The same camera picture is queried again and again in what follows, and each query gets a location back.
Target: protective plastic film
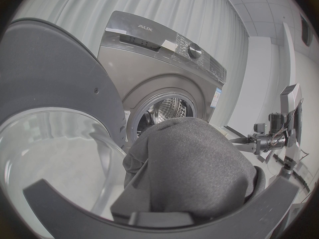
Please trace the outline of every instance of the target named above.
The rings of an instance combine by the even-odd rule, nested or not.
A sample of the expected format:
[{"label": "protective plastic film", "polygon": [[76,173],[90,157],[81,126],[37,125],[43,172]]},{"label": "protective plastic film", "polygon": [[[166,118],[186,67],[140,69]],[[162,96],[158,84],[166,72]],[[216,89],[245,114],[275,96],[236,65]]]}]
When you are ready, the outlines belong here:
[{"label": "protective plastic film", "polygon": [[202,55],[198,59],[192,59],[188,54],[188,47],[191,43],[189,39],[177,33],[175,53],[172,55],[172,60],[180,61],[180,56],[182,56],[189,61],[188,66],[201,70],[212,79],[225,84],[226,69],[203,49],[201,49]]}]

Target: door glass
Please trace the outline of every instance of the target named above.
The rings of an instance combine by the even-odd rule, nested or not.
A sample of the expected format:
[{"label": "door glass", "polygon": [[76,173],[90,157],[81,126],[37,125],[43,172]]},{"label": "door glass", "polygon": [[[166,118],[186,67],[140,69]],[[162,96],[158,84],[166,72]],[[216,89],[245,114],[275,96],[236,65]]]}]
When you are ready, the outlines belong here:
[{"label": "door glass", "polygon": [[70,109],[17,114],[0,127],[1,187],[42,238],[52,238],[22,190],[45,179],[76,205],[113,220],[110,206],[123,191],[125,153],[95,118]]}]

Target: washing machine door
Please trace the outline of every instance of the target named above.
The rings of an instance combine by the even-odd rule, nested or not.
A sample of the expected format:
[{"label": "washing machine door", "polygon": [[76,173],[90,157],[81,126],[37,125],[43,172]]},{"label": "washing machine door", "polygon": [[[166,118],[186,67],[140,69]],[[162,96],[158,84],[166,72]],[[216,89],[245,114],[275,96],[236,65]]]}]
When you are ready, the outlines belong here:
[{"label": "washing machine door", "polygon": [[72,203],[112,219],[125,133],[120,96],[83,44],[40,20],[8,27],[0,43],[1,209],[52,238],[23,195],[45,179]]}]

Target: aux logo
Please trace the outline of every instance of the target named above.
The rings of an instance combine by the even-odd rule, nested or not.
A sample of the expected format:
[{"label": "aux logo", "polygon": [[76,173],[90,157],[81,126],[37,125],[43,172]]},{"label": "aux logo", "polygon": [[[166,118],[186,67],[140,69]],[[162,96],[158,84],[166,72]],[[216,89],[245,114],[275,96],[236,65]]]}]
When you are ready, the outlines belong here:
[{"label": "aux logo", "polygon": [[149,28],[149,27],[146,27],[146,26],[142,26],[142,25],[139,25],[138,27],[144,28],[144,29],[149,30],[149,31],[152,32],[152,28]]}]

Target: white curtain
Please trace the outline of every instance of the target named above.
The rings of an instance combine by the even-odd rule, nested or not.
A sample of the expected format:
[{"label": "white curtain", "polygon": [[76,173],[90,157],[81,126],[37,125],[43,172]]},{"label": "white curtain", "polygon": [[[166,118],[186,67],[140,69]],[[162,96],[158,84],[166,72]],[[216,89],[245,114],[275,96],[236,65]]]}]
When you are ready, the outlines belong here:
[{"label": "white curtain", "polygon": [[57,24],[97,56],[114,10],[149,18],[179,32],[226,68],[227,83],[211,123],[227,125],[241,90],[248,55],[248,34],[228,0],[25,0],[14,19],[41,18]]}]

